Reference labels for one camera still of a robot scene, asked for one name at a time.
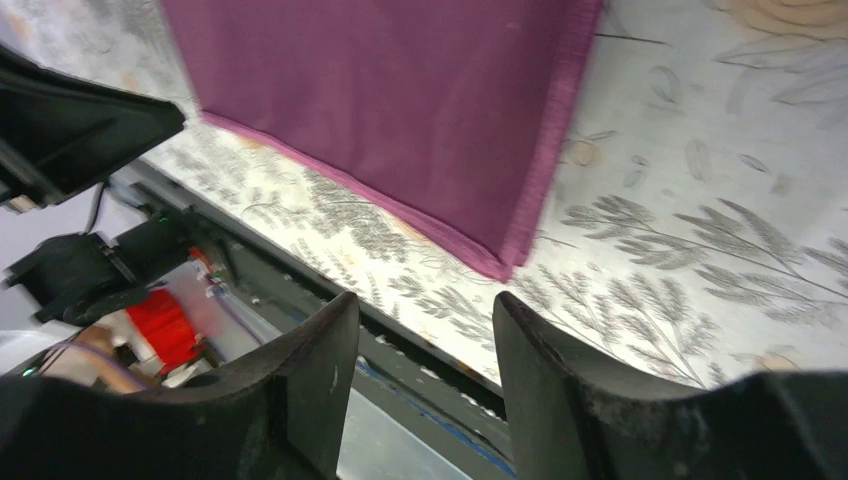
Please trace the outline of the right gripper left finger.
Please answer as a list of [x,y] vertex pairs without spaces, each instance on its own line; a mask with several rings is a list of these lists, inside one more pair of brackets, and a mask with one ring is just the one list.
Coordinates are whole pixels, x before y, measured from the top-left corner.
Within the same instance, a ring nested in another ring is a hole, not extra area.
[[358,355],[343,293],[273,341],[178,388],[117,395],[1,380],[5,479],[332,479]]

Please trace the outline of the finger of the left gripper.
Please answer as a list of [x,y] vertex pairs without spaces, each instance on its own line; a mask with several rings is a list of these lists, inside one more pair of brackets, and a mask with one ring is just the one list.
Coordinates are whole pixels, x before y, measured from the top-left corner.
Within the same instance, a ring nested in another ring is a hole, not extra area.
[[1,202],[58,205],[181,132],[171,102],[42,68],[1,50]]

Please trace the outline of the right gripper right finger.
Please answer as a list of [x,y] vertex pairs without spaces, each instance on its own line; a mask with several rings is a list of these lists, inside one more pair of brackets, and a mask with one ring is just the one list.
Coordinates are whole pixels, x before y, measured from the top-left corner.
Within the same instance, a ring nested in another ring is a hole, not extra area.
[[843,479],[847,376],[761,371],[701,390],[605,354],[509,292],[493,327],[521,479]]

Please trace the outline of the purple cloth napkin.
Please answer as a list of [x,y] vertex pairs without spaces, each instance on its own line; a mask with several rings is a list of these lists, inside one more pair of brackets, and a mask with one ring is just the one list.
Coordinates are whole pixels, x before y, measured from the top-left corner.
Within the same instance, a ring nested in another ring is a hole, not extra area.
[[504,282],[529,256],[597,1],[166,1],[207,122]]

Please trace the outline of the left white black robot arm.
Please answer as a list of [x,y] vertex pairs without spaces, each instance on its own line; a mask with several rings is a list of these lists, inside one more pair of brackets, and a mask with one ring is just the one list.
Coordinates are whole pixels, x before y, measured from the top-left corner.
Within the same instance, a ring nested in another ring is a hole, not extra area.
[[[60,205],[181,132],[173,103],[42,68],[1,52],[1,204],[25,213]],[[191,235],[176,220],[150,220],[105,241],[87,224],[54,236],[4,271],[3,288],[24,291],[37,327],[1,334],[3,373],[30,374],[65,347],[43,325],[86,327],[145,300],[188,255]]]

